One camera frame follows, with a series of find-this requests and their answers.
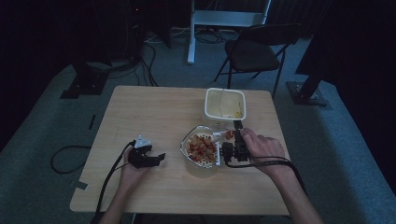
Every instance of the handheld controller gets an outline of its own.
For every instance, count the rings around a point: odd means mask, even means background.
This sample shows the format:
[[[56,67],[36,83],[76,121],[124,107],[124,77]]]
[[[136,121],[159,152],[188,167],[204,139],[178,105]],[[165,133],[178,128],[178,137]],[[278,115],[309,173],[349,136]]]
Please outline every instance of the handheld controller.
[[[149,157],[146,155],[147,152],[151,151],[151,142],[142,137],[138,136],[137,140],[132,142],[134,148],[129,153],[128,162],[131,163],[135,168],[141,167],[153,167],[159,166],[160,162],[165,159],[165,153],[158,157]]]
[[[247,161],[249,152],[247,144],[242,138],[240,130],[243,129],[241,120],[234,120],[233,126],[235,127],[235,142],[223,142],[221,145],[221,154],[226,163],[231,161],[231,157],[235,157],[238,161]]]

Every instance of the black device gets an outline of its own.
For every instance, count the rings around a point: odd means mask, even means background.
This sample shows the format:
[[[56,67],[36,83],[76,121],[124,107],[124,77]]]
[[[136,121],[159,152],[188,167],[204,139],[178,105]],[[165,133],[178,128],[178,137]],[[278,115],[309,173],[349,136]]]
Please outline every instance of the black device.
[[[226,164],[231,161],[231,157],[235,157],[238,161],[247,161],[249,152],[247,144],[242,138],[240,130],[244,128],[241,120],[234,120],[233,126],[235,127],[235,142],[223,142],[221,145],[221,155]]]
[[[137,169],[141,167],[159,166],[160,162],[165,159],[165,153],[157,157],[149,157],[146,153],[151,151],[151,149],[152,145],[134,147],[129,153],[128,162]]]

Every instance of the table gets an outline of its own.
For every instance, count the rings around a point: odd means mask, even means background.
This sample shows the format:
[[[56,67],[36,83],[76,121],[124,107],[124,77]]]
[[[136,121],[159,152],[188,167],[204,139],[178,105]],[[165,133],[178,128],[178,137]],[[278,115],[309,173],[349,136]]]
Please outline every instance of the table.
[[[105,178],[128,142],[141,134],[151,140],[150,155],[166,153],[134,191],[125,212],[207,215],[288,215],[271,179],[250,167],[233,169],[222,164],[208,178],[187,172],[179,144],[203,123],[206,89],[118,86],[93,142],[80,177],[88,184],[76,189],[70,208],[95,211]],[[244,127],[280,140],[289,153],[268,91],[243,91],[247,101]],[[107,210],[120,179],[116,171],[102,203]]]

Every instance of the white container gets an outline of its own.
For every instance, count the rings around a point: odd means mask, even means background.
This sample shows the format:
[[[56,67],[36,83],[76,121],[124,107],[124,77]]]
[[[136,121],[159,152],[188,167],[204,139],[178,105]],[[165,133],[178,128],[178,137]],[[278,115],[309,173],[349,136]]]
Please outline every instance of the white container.
[[[221,129],[231,129],[234,120],[244,120],[246,117],[244,93],[227,89],[207,89],[204,113],[205,125],[212,128],[217,125]]]

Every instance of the chair leg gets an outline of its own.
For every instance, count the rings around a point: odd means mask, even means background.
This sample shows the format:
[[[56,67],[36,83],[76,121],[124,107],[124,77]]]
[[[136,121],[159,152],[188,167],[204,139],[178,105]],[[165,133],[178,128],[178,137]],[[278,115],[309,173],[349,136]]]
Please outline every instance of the chair leg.
[[[218,74],[217,74],[216,77],[215,77],[215,80],[213,80],[213,81],[217,81],[217,80],[218,80],[219,75],[220,75],[221,71],[224,69],[224,66],[225,66],[225,64],[226,64],[227,62],[228,62],[228,58],[226,58],[226,59],[224,60],[223,65],[221,66],[220,70],[218,71]]]
[[[233,75],[233,68],[231,67],[230,64],[230,68],[228,69],[228,83],[227,83],[227,89],[231,88],[231,77]]]
[[[283,53],[282,53],[282,59],[280,61],[280,66],[277,69],[276,81],[275,81],[275,85],[274,85],[274,89],[273,89],[273,93],[272,93],[273,100],[275,98],[276,88],[277,88],[277,84],[279,82],[280,74],[282,73],[283,62],[285,62],[285,51],[283,51]]]
[[[254,77],[252,77],[252,78],[256,78],[260,73],[261,73],[261,71],[256,73],[256,75],[254,75]]]

